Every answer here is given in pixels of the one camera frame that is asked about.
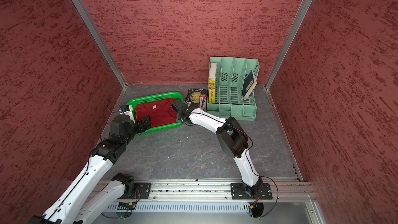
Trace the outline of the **red t-shirt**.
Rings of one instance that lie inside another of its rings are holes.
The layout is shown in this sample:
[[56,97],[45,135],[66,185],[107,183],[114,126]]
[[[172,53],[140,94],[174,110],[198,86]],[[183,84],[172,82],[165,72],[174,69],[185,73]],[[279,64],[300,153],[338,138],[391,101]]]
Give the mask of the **red t-shirt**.
[[176,123],[177,114],[172,109],[174,101],[175,99],[164,99],[139,104],[135,109],[136,119],[142,120],[143,117],[150,116],[152,128]]

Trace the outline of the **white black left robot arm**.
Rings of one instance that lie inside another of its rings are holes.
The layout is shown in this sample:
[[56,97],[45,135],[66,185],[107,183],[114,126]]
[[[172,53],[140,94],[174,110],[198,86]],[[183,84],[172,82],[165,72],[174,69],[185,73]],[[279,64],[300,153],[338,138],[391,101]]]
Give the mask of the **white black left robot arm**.
[[30,224],[91,224],[117,199],[141,198],[134,178],[118,173],[92,199],[90,193],[108,172],[135,135],[151,129],[151,118],[133,121],[129,115],[118,115],[110,123],[108,138],[90,153],[85,167],[62,196],[41,216],[32,216]]

